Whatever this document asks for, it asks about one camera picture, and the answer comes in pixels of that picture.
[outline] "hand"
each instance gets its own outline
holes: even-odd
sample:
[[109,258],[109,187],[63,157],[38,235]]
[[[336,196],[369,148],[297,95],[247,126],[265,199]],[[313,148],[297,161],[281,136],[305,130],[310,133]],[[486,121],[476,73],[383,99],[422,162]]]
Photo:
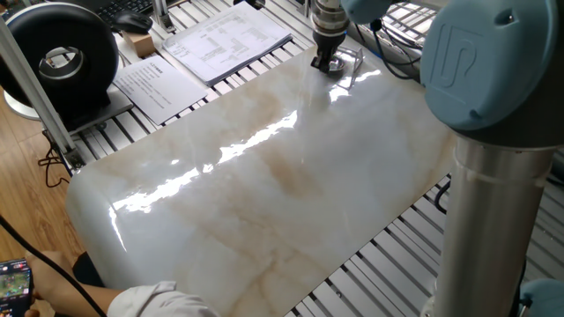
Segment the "hand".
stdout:
[[[51,261],[55,262],[74,278],[72,267],[69,261],[60,252],[43,252]],[[34,255],[26,254],[27,265],[32,270],[33,275],[33,296],[36,299],[45,299],[55,311],[63,305],[65,295],[74,291],[72,285],[67,282],[59,273],[51,269],[45,262]],[[38,317],[39,313],[29,311],[26,317]]]
[[40,315],[38,311],[31,309],[26,312],[26,315],[24,317],[40,317]]

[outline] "metal pole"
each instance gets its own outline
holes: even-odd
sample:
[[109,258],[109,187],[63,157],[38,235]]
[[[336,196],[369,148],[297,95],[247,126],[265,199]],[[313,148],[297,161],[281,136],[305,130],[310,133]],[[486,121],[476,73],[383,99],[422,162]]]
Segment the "metal pole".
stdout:
[[459,137],[433,317],[508,317],[554,150]]
[[311,14],[311,0],[305,0],[303,7],[304,15],[306,16],[306,18],[309,18],[309,15]]
[[29,66],[24,54],[19,49],[18,43],[11,35],[8,26],[0,18],[0,57],[4,60],[10,72],[18,81],[19,86],[26,94],[35,111],[40,116],[49,134],[53,137],[56,144],[65,157],[74,167],[84,165],[82,158],[78,155],[77,148],[72,142],[69,132],[63,125],[59,114],[53,108],[47,94],[33,70]]
[[168,33],[176,31],[173,20],[168,14],[167,0],[152,0],[152,11],[155,13],[157,24]]

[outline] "robot logo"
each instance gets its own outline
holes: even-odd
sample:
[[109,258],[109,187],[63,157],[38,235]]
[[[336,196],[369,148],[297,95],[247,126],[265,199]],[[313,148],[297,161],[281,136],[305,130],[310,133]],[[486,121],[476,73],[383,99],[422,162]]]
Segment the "robot logo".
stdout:
[[476,63],[477,46],[482,36],[456,26],[443,25],[437,41],[431,82],[443,88],[452,87],[460,75],[466,77]]

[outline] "metal cylinder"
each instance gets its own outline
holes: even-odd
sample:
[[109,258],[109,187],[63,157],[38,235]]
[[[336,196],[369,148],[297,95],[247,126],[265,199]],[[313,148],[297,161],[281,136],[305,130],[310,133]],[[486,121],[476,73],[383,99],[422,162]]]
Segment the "metal cylinder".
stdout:
[[433,317],[508,317],[554,150],[459,137]]
[[316,33],[329,37],[345,34],[350,23],[338,0],[311,0],[311,20]]
[[165,0],[152,0],[152,10],[156,16],[168,14],[167,2]]

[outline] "person's arm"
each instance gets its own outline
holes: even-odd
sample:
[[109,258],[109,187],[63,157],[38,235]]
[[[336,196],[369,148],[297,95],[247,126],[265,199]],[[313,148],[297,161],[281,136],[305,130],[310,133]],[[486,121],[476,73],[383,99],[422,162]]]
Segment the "person's arm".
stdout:
[[[58,252],[44,252],[44,254],[73,276],[71,264],[64,258],[63,254]],[[26,256],[26,260],[32,270],[34,285],[33,295],[37,299],[47,300],[57,313],[70,317],[99,316],[90,304],[88,304],[86,299],[67,280],[51,269],[47,264],[31,254]],[[85,284],[81,285],[106,313],[115,297],[123,292]]]
[[[69,262],[61,253],[44,254],[72,275]],[[75,288],[43,261],[26,257],[32,269],[33,295],[45,299],[57,313],[70,317],[98,317],[98,314]],[[127,291],[82,286],[108,317],[219,317],[198,296],[176,291],[176,283],[132,287]],[[26,317],[39,317],[28,311]]]

